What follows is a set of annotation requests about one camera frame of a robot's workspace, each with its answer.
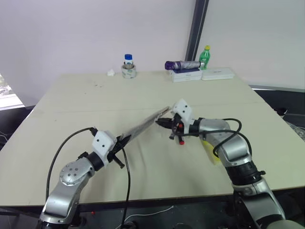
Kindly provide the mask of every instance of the white wall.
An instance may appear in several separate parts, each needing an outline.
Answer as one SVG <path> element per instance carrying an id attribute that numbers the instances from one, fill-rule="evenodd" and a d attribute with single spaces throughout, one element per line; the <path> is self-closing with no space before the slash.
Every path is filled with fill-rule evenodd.
<path id="1" fill-rule="evenodd" d="M 304 0 L 210 0 L 197 59 L 249 84 L 305 89 Z"/>
<path id="2" fill-rule="evenodd" d="M 1 0 L 0 73 L 36 104 L 63 73 L 138 71 L 184 60 L 195 0 Z"/>

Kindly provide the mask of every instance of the green plastic bottle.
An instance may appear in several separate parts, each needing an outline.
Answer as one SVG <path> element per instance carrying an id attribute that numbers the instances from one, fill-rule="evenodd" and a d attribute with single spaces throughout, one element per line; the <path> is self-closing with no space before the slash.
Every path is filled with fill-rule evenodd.
<path id="1" fill-rule="evenodd" d="M 204 51 L 200 54 L 200 57 L 199 57 L 199 61 L 204 63 L 200 67 L 202 70 L 206 69 L 208 62 L 210 60 L 210 56 L 211 56 L 210 55 L 210 46 L 206 45 L 204 48 Z"/>

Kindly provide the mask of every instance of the black floor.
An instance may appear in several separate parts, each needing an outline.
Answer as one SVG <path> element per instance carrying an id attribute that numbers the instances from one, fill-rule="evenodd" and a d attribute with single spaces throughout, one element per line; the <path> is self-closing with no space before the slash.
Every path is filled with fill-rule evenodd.
<path id="1" fill-rule="evenodd" d="M 256 92 L 272 108 L 288 108 L 288 113 L 284 118 L 286 121 L 296 126 L 305 127 L 305 93 L 283 91 Z M 9 134 L 13 133 L 30 111 L 31 109 L 26 108 L 0 111 L 0 131 Z M 304 226 L 304 190 L 282 194 L 277 196 L 277 198 L 283 206 L 287 218 L 297 221 Z M 167 212 L 152 216 L 135 216 L 130 218 L 130 220 L 137 221 L 140 229 L 172 229 L 179 223 L 190 225 L 193 229 L 224 229 L 235 222 L 233 217 L 226 215 L 224 210 L 226 205 L 227 203 L 225 202 L 177 205 Z M 169 207 L 131 208 L 128 209 L 127 216 L 132 214 L 150 214 Z M 86 212 L 82 213 L 82 215 L 88 221 L 87 225 L 82 228 L 116 229 L 122 219 L 122 209 L 104 210 L 96 212 L 95 215 L 91 212 Z M 36 218 L 25 215 L 18 217 L 0 215 L 0 229 L 33 229 L 36 223 Z"/>

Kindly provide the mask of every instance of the beige table top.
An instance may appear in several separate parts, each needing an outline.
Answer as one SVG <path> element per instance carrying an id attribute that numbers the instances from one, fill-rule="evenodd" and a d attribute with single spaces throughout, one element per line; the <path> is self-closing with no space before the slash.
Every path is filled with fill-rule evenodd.
<path id="1" fill-rule="evenodd" d="M 305 143 L 252 89 L 232 80 L 172 83 L 165 72 L 66 75 L 45 94 L 0 151 L 0 206 L 43 205 L 51 160 L 62 141 L 88 126 L 114 135 L 136 125 L 167 105 L 184 98 L 195 117 L 238 118 L 250 140 L 253 160 L 265 170 L 271 189 L 305 185 Z M 222 165 L 213 165 L 198 138 L 180 146 L 168 139 L 170 130 L 152 125 L 125 148 L 132 187 L 130 200 L 231 194 Z M 92 135 L 81 133 L 62 149 L 53 169 L 51 190 L 60 169 L 92 150 Z M 117 154 L 123 161 L 122 153 Z M 127 173 L 115 163 L 89 181 L 81 203 L 123 201 Z"/>

